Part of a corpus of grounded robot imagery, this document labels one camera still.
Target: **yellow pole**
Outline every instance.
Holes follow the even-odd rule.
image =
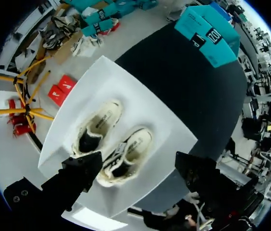
[[[14,78],[10,78],[10,77],[5,77],[5,76],[0,76],[0,80],[5,80],[5,81],[9,81],[9,82],[13,82]],[[17,83],[24,83],[23,79],[18,79]]]
[[[38,62],[34,63],[33,65],[31,65],[30,67],[28,67],[26,70],[24,70],[23,72],[21,72],[19,75],[17,75],[17,77],[22,76],[24,73],[26,73],[27,71],[31,70],[33,67],[35,67],[36,65],[40,64],[41,62],[45,61],[46,59],[49,59],[51,56],[47,56],[45,58],[43,58],[42,60],[39,60]]]
[[[22,102],[22,103],[24,104],[24,106],[25,106],[25,100],[23,99],[23,97],[22,97],[22,95],[21,95],[21,92],[20,92],[20,90],[19,90],[17,84],[15,84],[15,88],[16,88],[16,91],[17,91],[17,93],[18,93],[18,96],[19,96],[21,102]]]
[[[30,111],[30,114],[34,115],[34,116],[38,116],[38,117],[43,118],[43,119],[54,120],[53,117],[50,117],[50,116],[47,116],[47,115],[43,115],[41,113],[37,113],[37,112],[34,112],[34,111]]]
[[[42,112],[42,108],[34,108],[32,109],[33,112]],[[3,114],[11,114],[11,113],[25,113],[24,108],[16,108],[16,109],[0,109],[0,115]]]
[[[29,117],[28,115],[26,115],[25,117],[26,117],[26,119],[27,119],[27,121],[28,121],[28,123],[29,123],[29,126],[30,126],[32,132],[35,134],[35,129],[34,129],[34,127],[33,127],[33,124],[32,124],[32,122],[31,122],[30,117]]]
[[[50,71],[47,71],[45,73],[45,75],[43,76],[42,80],[38,83],[37,87],[34,89],[33,94],[31,95],[31,98],[29,99],[29,101],[27,102],[28,104],[30,104],[34,98],[34,96],[36,95],[36,93],[39,91],[40,86],[46,81],[47,77],[50,75]]]

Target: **white sneaker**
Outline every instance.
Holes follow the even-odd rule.
[[[96,178],[98,183],[110,187],[136,178],[145,164],[152,142],[153,135],[148,128],[136,127],[130,130],[103,162],[103,168]]]
[[[118,100],[104,103],[80,126],[79,135],[72,144],[73,158],[79,158],[99,150],[107,134],[121,118],[123,106]]]

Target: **shoe pile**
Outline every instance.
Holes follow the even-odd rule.
[[[107,147],[107,139],[123,114],[118,100],[104,103],[100,109],[80,126],[77,139],[72,145],[73,158],[101,151],[106,156],[97,181],[104,187],[122,185],[138,176],[145,164],[153,143],[152,132],[144,126],[129,130],[122,139]]]
[[[65,38],[77,31],[79,22],[72,16],[52,17],[52,23],[48,24],[45,31],[40,31],[44,39],[43,47],[49,50],[57,49]]]

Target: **white tray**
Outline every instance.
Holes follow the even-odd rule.
[[[124,106],[108,146],[120,141],[133,126],[145,125],[154,134],[149,159],[139,176],[118,187],[104,188],[94,181],[77,202],[106,217],[126,210],[157,187],[173,170],[176,151],[188,153],[197,142],[182,121],[148,88],[108,58],[100,57],[81,77],[59,109],[47,134],[38,168],[50,178],[72,154],[77,127],[108,99]]]

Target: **red shoe box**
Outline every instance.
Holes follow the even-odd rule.
[[[53,85],[48,93],[51,98],[59,107],[62,106],[64,100],[67,97],[67,93],[63,92],[57,85]]]
[[[76,81],[74,81],[72,78],[70,78],[67,75],[63,75],[63,77],[60,79],[58,83],[58,87],[67,95],[71,92],[71,90],[76,85]]]

